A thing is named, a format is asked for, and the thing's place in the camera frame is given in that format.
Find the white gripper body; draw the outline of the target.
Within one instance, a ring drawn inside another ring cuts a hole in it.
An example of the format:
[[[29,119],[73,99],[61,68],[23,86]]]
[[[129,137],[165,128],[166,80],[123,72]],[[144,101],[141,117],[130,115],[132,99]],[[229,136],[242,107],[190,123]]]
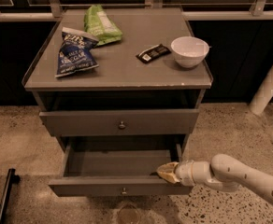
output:
[[[211,179],[210,164],[207,161],[182,161],[178,164],[175,175],[184,186],[207,184]]]

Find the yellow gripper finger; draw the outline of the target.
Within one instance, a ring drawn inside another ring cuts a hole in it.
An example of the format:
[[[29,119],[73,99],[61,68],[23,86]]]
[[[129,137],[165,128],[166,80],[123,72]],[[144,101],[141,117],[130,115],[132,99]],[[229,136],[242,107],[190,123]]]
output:
[[[156,170],[157,174],[165,181],[175,184],[179,183],[179,179],[175,174],[175,170],[179,164],[176,161],[169,162],[159,166]]]

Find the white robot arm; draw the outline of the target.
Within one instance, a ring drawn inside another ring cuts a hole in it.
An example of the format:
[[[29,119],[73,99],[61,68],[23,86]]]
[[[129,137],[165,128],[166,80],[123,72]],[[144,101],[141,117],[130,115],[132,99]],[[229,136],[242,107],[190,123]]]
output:
[[[170,162],[158,167],[157,174],[168,183],[183,187],[204,185],[221,192],[235,192],[242,186],[273,205],[273,175],[254,169],[239,160],[242,155],[249,158],[259,155],[258,148],[263,143],[257,139],[257,133],[247,128],[245,122],[239,118],[217,120],[212,125],[219,135],[230,134],[233,129],[237,129],[239,142],[235,153],[227,155],[227,143],[222,141],[216,145],[214,139],[209,139],[205,144],[210,155],[208,161]]]

